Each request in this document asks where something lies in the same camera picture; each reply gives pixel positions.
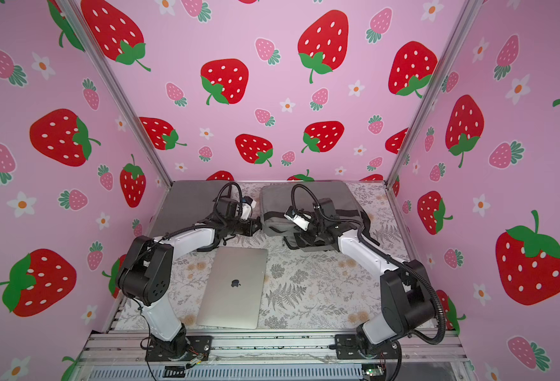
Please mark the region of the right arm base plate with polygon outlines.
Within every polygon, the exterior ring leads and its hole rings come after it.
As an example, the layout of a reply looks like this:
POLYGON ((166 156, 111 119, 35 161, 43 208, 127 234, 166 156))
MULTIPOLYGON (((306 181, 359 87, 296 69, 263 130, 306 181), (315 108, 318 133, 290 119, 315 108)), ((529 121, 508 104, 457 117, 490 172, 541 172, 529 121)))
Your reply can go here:
POLYGON ((329 346, 339 360, 397 360, 398 344, 371 344, 357 334, 337 334, 329 346))

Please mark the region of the silver laptop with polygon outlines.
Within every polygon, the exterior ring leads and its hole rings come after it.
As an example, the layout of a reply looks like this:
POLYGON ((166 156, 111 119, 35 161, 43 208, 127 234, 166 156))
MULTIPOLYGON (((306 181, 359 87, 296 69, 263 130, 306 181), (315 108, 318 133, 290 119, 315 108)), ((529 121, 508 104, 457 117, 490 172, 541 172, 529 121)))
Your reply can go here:
POLYGON ((207 327, 256 329, 267 258, 266 249, 218 249, 196 323, 207 327))

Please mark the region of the grey zippered laptop sleeve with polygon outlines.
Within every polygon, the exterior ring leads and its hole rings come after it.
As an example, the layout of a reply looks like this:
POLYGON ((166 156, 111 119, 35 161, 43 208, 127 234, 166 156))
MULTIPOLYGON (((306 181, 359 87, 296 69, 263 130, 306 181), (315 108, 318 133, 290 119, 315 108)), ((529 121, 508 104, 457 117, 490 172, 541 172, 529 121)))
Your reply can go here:
POLYGON ((213 207, 220 190, 227 180, 177 181, 151 227, 151 236, 159 237, 197 223, 223 227, 213 207))

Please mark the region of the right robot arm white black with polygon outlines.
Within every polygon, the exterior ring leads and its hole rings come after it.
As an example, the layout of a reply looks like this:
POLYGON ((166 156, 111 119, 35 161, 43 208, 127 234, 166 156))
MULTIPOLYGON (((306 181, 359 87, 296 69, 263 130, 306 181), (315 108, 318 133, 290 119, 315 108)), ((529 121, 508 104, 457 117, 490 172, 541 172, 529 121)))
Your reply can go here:
POLYGON ((356 328, 356 345, 364 357, 376 357, 408 336, 430 345, 443 341, 444 308, 421 262, 401 262, 383 252, 370 237, 370 221, 361 210, 343 216, 330 198, 316 197, 304 184, 292 187, 290 201, 285 218, 299 228, 299 244, 326 244, 379 278, 381 313, 356 328))

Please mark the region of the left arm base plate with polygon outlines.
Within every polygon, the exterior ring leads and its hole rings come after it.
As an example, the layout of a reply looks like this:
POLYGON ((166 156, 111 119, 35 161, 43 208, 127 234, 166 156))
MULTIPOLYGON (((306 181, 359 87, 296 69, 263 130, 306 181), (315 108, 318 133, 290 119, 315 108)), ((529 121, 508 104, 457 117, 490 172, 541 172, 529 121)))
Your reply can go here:
POLYGON ((211 336, 186 336, 175 338, 173 341, 161 341, 155 336, 150 336, 145 359, 148 362, 189 362, 194 359, 207 361, 212 341, 211 336))

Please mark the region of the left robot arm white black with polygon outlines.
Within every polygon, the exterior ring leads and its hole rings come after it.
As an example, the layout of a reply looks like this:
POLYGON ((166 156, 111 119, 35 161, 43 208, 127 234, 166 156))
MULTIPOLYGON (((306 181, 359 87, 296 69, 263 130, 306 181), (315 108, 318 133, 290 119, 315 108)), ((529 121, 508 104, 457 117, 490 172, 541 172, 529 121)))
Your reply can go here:
POLYGON ((158 354, 180 360, 192 352, 186 327, 167 298, 174 257, 210 252, 238 235, 250 237, 260 229, 260 219, 252 217, 252 199, 243 196, 240 185, 231 181, 221 187, 213 200, 212 213, 204 219, 161 237, 134 239, 116 284, 137 304, 148 325, 149 360, 156 360, 158 354))

